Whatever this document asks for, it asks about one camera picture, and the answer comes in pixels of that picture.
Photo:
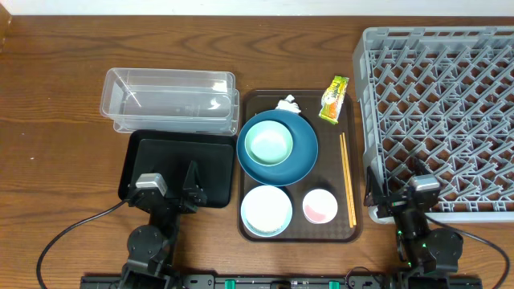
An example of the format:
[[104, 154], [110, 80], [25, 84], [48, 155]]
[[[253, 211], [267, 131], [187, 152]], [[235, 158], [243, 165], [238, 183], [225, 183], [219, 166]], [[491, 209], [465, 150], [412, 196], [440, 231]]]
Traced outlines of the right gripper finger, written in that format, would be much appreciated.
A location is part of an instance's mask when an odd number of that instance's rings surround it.
[[425, 163], [417, 157], [411, 157], [409, 164], [414, 176], [430, 174], [429, 170], [425, 166]]
[[372, 168], [368, 166], [365, 179], [365, 200], [382, 201], [384, 198], [383, 184], [378, 180]]

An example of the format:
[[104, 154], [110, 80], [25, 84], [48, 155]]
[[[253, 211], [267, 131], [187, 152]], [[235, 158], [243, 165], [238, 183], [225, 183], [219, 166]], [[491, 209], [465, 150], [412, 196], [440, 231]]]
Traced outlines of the pink and white cup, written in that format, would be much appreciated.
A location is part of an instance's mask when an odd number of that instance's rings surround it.
[[325, 224], [336, 217], [338, 203], [328, 190], [313, 189], [304, 196], [302, 210], [305, 218], [312, 224]]

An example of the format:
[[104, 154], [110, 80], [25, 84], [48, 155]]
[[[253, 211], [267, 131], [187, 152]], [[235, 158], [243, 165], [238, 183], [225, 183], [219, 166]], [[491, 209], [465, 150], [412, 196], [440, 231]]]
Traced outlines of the dark blue plate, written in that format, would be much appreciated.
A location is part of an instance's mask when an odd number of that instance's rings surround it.
[[[244, 148], [244, 139], [251, 126], [265, 120], [283, 124], [292, 134], [292, 153], [278, 165], [259, 165], [249, 157]], [[310, 173], [315, 166], [319, 149], [314, 129], [302, 116], [284, 110], [268, 110], [253, 116], [243, 125], [236, 151], [241, 167], [251, 178], [265, 185], [287, 186], [302, 180]]]

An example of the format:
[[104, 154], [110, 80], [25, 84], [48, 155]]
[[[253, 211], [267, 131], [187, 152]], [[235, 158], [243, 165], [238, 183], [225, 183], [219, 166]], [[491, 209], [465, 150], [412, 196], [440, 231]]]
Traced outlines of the mint green bowl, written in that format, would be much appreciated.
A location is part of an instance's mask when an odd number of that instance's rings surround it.
[[281, 164], [291, 155], [293, 146], [290, 130], [274, 120], [263, 120], [252, 125], [243, 143], [247, 155], [263, 166]]

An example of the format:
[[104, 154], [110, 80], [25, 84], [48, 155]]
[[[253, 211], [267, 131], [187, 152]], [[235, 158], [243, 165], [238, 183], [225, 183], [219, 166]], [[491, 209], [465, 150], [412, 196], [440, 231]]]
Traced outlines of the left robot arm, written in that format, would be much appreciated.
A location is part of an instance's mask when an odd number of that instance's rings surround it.
[[128, 237], [128, 259], [119, 288], [177, 288], [180, 275], [169, 269], [179, 233], [180, 217], [194, 214], [206, 203], [198, 164], [191, 161], [183, 176], [173, 176], [180, 185], [173, 190], [159, 173], [143, 173], [124, 199], [129, 206], [149, 214], [149, 223]]

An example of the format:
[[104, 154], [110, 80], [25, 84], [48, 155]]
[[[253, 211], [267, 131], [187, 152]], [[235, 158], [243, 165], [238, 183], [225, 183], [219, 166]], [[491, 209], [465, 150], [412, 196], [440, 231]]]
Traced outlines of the grey dishwasher rack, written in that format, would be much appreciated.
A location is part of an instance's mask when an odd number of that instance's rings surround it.
[[422, 163], [440, 222], [513, 219], [513, 29], [370, 27], [353, 52], [365, 174], [385, 193]]

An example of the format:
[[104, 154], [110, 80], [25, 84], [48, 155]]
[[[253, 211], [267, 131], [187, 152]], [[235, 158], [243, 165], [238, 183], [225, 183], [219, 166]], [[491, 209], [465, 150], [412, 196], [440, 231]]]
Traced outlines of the wooden chopstick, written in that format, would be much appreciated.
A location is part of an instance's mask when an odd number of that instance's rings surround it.
[[349, 183], [350, 204], [351, 204], [351, 212], [352, 212], [352, 216], [353, 216], [353, 227], [356, 227], [357, 226], [357, 215], [356, 215], [354, 199], [353, 199], [353, 184], [352, 184], [351, 175], [350, 175], [348, 146], [347, 146], [347, 142], [346, 142], [345, 133], [343, 132], [342, 134], [343, 134], [343, 143], [344, 143], [344, 149], [345, 149], [345, 158], [347, 161], [346, 173], [347, 173], [347, 178], [348, 178], [348, 183]]
[[343, 134], [340, 134], [340, 147], [341, 147], [341, 163], [342, 163], [342, 171], [343, 171], [343, 178], [345, 183], [345, 196], [346, 196], [346, 204], [347, 204], [347, 211], [349, 216], [349, 227], [353, 228], [353, 216], [351, 212], [351, 204], [350, 204], [350, 193], [349, 193], [349, 183], [346, 173], [346, 166], [347, 161], [345, 158], [345, 149], [344, 149], [344, 143], [343, 143]]

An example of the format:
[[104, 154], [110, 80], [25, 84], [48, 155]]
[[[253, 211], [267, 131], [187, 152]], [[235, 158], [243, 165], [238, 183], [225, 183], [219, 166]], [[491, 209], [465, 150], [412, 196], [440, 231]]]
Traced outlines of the black rectangular tray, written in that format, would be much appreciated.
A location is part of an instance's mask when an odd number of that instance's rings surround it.
[[143, 173], [159, 173], [176, 192], [183, 188], [191, 163], [198, 169], [198, 185], [205, 207], [223, 208], [230, 202], [235, 162], [235, 139], [197, 133], [138, 130], [129, 138], [118, 197], [123, 199]]

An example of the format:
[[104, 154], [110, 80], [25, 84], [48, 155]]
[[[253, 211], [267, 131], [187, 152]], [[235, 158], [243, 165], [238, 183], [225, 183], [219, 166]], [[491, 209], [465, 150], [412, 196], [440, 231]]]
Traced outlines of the right wooden chopstick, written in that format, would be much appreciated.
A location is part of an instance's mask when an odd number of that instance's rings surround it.
[[353, 199], [353, 184], [352, 184], [351, 175], [350, 175], [348, 146], [347, 146], [347, 142], [346, 142], [345, 133], [343, 132], [342, 134], [343, 134], [343, 143], [344, 143], [344, 149], [345, 149], [345, 158], [347, 161], [346, 173], [347, 173], [347, 178], [348, 178], [348, 183], [349, 183], [350, 204], [351, 204], [351, 212], [352, 212], [352, 216], [353, 216], [353, 227], [356, 227], [357, 226], [357, 215], [356, 215], [354, 199]]

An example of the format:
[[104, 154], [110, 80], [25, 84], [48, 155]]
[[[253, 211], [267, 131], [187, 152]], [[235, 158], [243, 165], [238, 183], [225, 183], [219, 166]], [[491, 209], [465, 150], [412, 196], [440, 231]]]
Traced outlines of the white bowl light blue rim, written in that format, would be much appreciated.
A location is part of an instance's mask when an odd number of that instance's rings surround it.
[[243, 225], [261, 238], [275, 237], [284, 232], [293, 215], [292, 201], [280, 188], [261, 185], [243, 198], [240, 216]]

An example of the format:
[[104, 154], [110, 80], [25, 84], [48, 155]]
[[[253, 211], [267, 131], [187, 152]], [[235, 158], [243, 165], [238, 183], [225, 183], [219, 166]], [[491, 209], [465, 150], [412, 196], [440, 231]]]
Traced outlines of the brown serving tray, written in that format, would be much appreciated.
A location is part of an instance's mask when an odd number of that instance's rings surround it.
[[[302, 180], [287, 186], [276, 186], [282, 189], [291, 199], [293, 207], [292, 220], [288, 228], [281, 234], [271, 238], [261, 238], [252, 234], [242, 222], [238, 224], [240, 234], [252, 242], [334, 242], [351, 243], [361, 232], [362, 225], [349, 227], [345, 183], [341, 163], [340, 134], [345, 133], [349, 154], [350, 175], [353, 184], [353, 199], [357, 219], [361, 218], [359, 206], [361, 179], [358, 151], [356, 143], [353, 102], [345, 97], [337, 124], [321, 119], [321, 90], [254, 90], [249, 92], [243, 101], [242, 118], [244, 124], [253, 116], [273, 110], [278, 102], [288, 95], [295, 97], [300, 106], [302, 116], [314, 129], [318, 141], [318, 156], [315, 166]], [[239, 196], [244, 197], [251, 189], [264, 185], [251, 178], [241, 167]], [[334, 195], [338, 203], [336, 217], [325, 224], [312, 224], [302, 210], [304, 196], [312, 189], [326, 189]]]

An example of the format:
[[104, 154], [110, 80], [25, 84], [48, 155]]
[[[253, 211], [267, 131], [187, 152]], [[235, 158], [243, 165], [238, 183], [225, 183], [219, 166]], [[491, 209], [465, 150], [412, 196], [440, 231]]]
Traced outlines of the clear plastic bin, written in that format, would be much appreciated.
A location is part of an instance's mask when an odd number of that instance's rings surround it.
[[229, 71], [156, 68], [108, 70], [100, 114], [120, 133], [141, 129], [233, 136], [239, 91]]

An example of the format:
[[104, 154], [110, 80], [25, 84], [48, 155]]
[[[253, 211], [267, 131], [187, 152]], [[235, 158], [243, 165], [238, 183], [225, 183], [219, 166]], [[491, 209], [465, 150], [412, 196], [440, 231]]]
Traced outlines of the green orange snack wrapper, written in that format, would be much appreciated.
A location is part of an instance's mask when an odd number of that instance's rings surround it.
[[331, 84], [321, 97], [321, 110], [319, 112], [321, 119], [327, 120], [332, 124], [338, 123], [348, 83], [348, 77], [336, 75], [333, 78]]

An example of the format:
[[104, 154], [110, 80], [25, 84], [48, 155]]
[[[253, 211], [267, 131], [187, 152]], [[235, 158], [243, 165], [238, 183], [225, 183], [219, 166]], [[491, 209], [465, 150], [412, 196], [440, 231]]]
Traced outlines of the crumpled white tissue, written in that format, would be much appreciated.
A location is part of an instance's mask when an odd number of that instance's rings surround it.
[[276, 106], [276, 109], [284, 110], [299, 114], [301, 112], [300, 106], [295, 102], [293, 95], [288, 95], [284, 99], [280, 100]]

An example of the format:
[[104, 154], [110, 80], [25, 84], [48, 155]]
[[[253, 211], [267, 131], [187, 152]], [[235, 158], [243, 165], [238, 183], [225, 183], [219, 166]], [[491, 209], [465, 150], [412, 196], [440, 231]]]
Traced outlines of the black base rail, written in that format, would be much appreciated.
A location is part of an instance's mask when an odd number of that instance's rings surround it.
[[242, 277], [213, 275], [183, 275], [172, 279], [131, 274], [128, 278], [119, 276], [84, 276], [80, 289], [116, 288], [177, 288], [177, 289], [331, 289], [331, 288], [396, 288], [381, 275], [350, 275], [341, 278], [308, 277]]

